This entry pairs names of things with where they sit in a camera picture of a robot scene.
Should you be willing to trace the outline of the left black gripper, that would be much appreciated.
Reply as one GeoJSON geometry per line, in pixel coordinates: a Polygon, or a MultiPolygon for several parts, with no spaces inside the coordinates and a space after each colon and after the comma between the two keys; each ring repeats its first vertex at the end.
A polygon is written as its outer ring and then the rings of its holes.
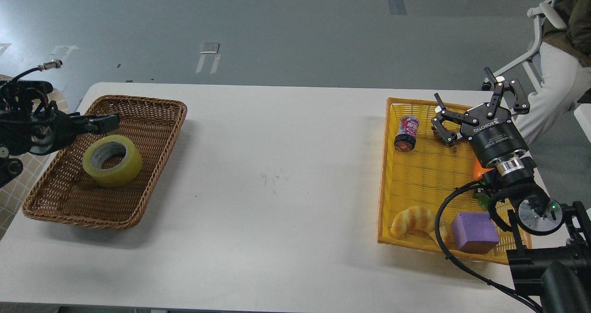
{"type": "Polygon", "coordinates": [[[95,115],[57,112],[53,121],[46,126],[35,126],[32,147],[29,153],[44,156],[70,146],[77,134],[106,134],[120,128],[118,113],[95,115]]]}

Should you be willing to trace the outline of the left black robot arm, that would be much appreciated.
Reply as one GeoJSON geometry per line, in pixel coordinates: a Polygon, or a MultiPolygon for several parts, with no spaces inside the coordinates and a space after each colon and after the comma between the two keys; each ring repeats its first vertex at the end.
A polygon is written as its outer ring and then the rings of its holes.
{"type": "Polygon", "coordinates": [[[63,62],[53,59],[2,80],[0,88],[0,186],[22,174],[24,165],[17,157],[25,153],[45,156],[69,147],[83,134],[106,134],[120,128],[118,113],[105,115],[67,114],[48,95],[53,85],[47,81],[24,81],[30,73],[59,69],[63,62]]]}

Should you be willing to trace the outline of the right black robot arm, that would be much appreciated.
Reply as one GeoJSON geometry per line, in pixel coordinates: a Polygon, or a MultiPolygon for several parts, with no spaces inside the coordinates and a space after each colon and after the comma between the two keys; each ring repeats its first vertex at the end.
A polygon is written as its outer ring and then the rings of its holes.
{"type": "Polygon", "coordinates": [[[438,109],[431,120],[444,143],[454,145],[458,135],[443,122],[460,126],[482,168],[493,176],[458,187],[445,199],[434,217],[435,241],[462,271],[526,305],[536,313],[588,313],[590,303],[590,218],[582,204],[560,204],[534,180],[534,160],[517,130],[512,114],[527,114],[530,103],[518,80],[498,81],[485,73],[493,95],[488,102],[462,113],[446,108],[435,93],[438,109]],[[513,235],[515,249],[507,251],[514,288],[476,273],[448,249],[440,232],[446,206],[460,194],[477,188],[490,194],[492,222],[513,235]]]}

